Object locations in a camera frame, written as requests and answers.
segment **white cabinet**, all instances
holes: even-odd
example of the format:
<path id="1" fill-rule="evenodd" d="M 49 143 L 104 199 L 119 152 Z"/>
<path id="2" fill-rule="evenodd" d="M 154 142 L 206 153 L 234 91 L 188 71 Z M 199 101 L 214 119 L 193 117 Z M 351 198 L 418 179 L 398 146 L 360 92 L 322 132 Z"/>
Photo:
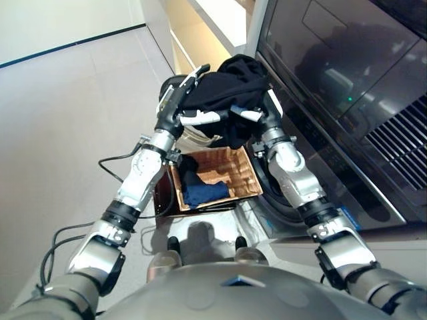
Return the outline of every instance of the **white cabinet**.
<path id="1" fill-rule="evenodd" d="M 268 0 L 141 0 L 147 26 L 176 74 L 255 54 Z"/>

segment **vent grille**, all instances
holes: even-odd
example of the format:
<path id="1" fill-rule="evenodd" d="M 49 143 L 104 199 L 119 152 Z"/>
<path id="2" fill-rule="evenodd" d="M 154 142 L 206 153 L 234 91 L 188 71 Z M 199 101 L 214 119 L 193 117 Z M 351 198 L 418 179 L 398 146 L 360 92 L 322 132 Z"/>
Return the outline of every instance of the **vent grille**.
<path id="1" fill-rule="evenodd" d="M 366 138 L 413 188 L 427 187 L 427 93 Z"/>

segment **blue towel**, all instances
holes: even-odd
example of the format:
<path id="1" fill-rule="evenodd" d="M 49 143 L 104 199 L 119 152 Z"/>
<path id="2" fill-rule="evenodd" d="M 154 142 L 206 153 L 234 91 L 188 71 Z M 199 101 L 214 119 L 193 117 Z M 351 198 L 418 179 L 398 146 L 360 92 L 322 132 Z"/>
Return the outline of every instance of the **blue towel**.
<path id="1" fill-rule="evenodd" d="M 187 190 L 183 192 L 184 203 L 191 209 L 195 209 L 200 203 L 215 201 L 218 199 L 228 198 L 227 185 L 219 181 L 214 185 L 188 185 Z"/>
<path id="2" fill-rule="evenodd" d="M 223 181 L 214 185 L 204 183 L 197 175 L 199 164 L 189 155 L 182 155 L 182 162 L 178 167 L 179 178 L 183 193 L 183 200 L 191 209 L 199 204 L 230 197 L 228 187 Z"/>

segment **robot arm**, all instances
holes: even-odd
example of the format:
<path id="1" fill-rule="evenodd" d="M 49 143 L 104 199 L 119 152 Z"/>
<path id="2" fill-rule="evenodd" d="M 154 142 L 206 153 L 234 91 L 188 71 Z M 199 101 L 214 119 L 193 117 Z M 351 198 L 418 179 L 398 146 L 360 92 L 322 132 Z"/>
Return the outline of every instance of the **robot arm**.
<path id="1" fill-rule="evenodd" d="M 258 122 L 270 173 L 284 197 L 319 244 L 315 254 L 331 285 L 386 313 L 402 319 L 421 319 L 426 311 L 426 290 L 405 277 L 381 268 L 363 238 L 330 203 L 317 178 L 294 147 L 295 138 L 282 130 L 277 99 L 265 96 L 266 116 Z"/>

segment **wicker basket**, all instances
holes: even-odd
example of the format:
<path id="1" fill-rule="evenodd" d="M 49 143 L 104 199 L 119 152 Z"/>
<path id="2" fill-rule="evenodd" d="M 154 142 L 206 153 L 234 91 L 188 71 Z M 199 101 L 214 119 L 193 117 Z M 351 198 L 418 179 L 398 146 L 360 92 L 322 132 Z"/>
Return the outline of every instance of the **wicker basket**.
<path id="1" fill-rule="evenodd" d="M 228 187 L 230 197 L 202 203 L 196 209 L 254 197 L 262 194 L 261 185 L 256 178 L 254 168 L 243 147 L 232 150 L 228 147 L 188 153 L 199 164 L 197 175 L 204 183 L 223 181 Z M 175 167 L 171 168 L 173 182 L 180 211 L 189 211 L 189 205 L 183 202 L 181 181 Z"/>

